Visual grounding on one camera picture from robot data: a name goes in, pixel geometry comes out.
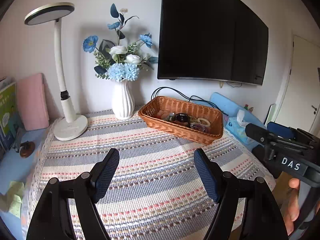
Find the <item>person's right hand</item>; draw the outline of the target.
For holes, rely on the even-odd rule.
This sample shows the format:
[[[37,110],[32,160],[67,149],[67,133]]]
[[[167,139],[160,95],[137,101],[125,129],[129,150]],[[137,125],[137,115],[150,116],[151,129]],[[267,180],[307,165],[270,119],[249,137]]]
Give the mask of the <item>person's right hand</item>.
[[[290,235],[294,231],[294,221],[299,216],[299,204],[298,204],[298,194],[299,194],[300,180],[297,178],[292,178],[289,180],[289,187],[292,189],[289,203],[284,214],[284,223],[287,230],[287,234]]]

